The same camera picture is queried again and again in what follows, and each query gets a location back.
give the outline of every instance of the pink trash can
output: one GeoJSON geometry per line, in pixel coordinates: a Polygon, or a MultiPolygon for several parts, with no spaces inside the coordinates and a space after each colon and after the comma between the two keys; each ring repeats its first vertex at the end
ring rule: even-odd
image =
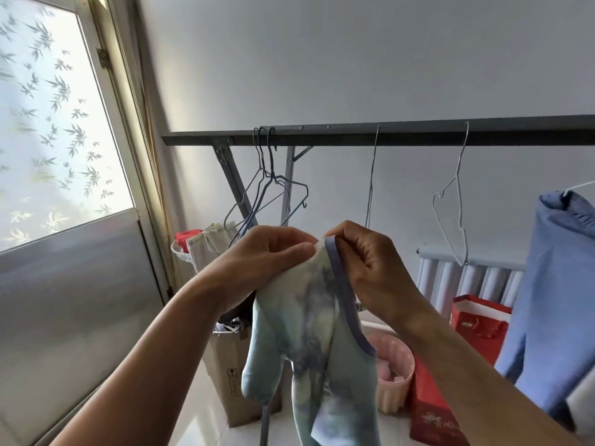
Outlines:
{"type": "Polygon", "coordinates": [[[377,358],[389,362],[392,372],[403,376],[400,382],[387,382],[378,379],[376,386],[376,406],[386,414],[394,414],[405,405],[405,398],[411,385],[415,360],[413,353],[403,341],[392,335],[372,333],[366,335],[369,343],[376,349],[377,358]]]}

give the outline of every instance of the radiator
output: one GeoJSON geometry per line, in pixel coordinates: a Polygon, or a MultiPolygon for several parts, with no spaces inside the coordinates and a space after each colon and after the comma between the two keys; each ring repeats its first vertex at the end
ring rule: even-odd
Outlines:
{"type": "Polygon", "coordinates": [[[464,294],[507,307],[514,305],[523,276],[522,264],[469,258],[469,264],[461,268],[454,257],[427,250],[420,250],[419,255],[417,287],[444,317],[450,316],[452,300],[464,294]]]}

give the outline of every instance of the white floor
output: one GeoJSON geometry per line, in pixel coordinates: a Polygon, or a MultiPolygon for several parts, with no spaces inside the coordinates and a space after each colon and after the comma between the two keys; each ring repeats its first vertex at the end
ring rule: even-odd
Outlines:
{"type": "MultiPolygon", "coordinates": [[[[291,405],[291,371],[283,376],[283,410],[272,415],[269,433],[271,446],[300,446],[293,422],[291,405]]],[[[380,439],[383,445],[422,445],[409,439],[406,417],[378,415],[380,439]]],[[[178,418],[170,446],[257,446],[260,422],[227,427],[225,413],[203,363],[199,366],[186,402],[178,418]]]]}

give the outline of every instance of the blue clothing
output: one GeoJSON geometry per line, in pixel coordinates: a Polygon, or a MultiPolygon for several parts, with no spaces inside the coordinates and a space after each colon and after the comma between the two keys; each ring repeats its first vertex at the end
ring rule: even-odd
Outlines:
{"type": "Polygon", "coordinates": [[[595,209],[576,193],[547,193],[495,367],[558,418],[594,365],[595,209]]]}
{"type": "Polygon", "coordinates": [[[303,446],[380,446],[376,351],[361,331],[334,237],[257,291],[244,396],[267,404],[286,359],[303,446]]]}

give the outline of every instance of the white door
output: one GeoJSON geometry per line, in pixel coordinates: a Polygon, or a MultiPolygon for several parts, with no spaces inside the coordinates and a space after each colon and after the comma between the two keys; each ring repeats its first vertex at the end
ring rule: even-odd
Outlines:
{"type": "Polygon", "coordinates": [[[88,0],[0,0],[2,445],[63,418],[165,301],[98,47],[88,0]]]}

